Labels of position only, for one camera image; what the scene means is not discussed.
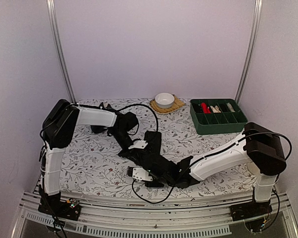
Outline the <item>black striped underwear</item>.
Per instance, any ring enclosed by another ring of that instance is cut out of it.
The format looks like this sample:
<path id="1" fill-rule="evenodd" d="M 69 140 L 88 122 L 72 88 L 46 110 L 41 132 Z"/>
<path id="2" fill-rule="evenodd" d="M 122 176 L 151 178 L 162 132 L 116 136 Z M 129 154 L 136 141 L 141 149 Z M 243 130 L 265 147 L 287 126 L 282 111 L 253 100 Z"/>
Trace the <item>black striped underwear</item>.
<path id="1" fill-rule="evenodd" d="M 161 132 L 146 131 L 144 140 L 148 142 L 148 146 L 142 152 L 139 152 L 139 160 L 132 162 L 146 170 L 156 167 L 167 170 L 172 167 L 172 162 L 160 154 L 161 138 Z"/>

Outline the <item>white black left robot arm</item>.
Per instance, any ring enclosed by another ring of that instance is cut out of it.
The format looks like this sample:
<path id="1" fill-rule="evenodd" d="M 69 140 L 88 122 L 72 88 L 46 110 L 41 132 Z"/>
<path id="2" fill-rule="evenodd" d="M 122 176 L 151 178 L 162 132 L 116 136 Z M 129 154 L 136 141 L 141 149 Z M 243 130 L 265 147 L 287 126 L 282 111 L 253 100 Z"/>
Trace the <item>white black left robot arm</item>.
<path id="1" fill-rule="evenodd" d="M 60 99 L 43 122 L 40 136 L 43 140 L 41 197 L 44 206 L 53 215 L 60 215 L 64 205 L 60 201 L 60 173 L 66 148 L 70 145 L 75 128 L 79 125 L 109 130 L 124 152 L 145 149 L 147 140 L 133 141 L 129 131 L 137 125 L 132 113 L 122 114 L 110 106 L 72 104 Z"/>

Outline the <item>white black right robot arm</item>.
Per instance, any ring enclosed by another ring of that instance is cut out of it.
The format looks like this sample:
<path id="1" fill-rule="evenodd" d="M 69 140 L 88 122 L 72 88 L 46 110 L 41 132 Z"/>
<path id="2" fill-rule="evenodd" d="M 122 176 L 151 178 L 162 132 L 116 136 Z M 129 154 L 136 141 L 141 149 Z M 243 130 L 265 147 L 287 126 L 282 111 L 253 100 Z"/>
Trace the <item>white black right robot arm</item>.
<path id="1" fill-rule="evenodd" d="M 249 219 L 272 212 L 270 205 L 273 186 L 287 166 L 282 134 L 249 122 L 235 139 L 203 155 L 189 156 L 177 164 L 161 155 L 145 157 L 142 168 L 155 179 L 169 186 L 187 188 L 232 167 L 251 163 L 258 172 L 252 201 L 230 207 L 234 221 Z"/>

